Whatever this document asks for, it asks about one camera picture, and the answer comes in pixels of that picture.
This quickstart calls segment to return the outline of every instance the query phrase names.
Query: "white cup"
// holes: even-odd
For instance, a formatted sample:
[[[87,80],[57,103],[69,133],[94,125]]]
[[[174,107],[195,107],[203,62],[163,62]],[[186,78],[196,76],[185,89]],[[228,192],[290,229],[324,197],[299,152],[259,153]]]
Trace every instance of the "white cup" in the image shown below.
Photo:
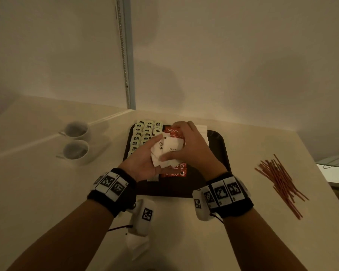
[[[80,121],[68,123],[64,130],[59,131],[59,134],[72,140],[83,140],[87,142],[90,141],[91,138],[89,125]]]
[[[67,143],[63,148],[63,152],[56,155],[56,157],[64,159],[74,166],[80,166],[91,161],[91,151],[86,141],[75,140]]]

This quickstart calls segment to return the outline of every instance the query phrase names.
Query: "wristband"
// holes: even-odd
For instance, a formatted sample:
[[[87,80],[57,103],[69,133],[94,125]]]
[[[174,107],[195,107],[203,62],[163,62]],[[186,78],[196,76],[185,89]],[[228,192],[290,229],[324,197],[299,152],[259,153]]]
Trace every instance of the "wristband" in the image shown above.
[[[107,208],[114,217],[136,203],[137,182],[120,168],[113,168],[101,175],[93,184],[87,199]]]
[[[254,206],[245,185],[229,172],[207,184],[201,191],[210,211],[221,218],[241,216]]]

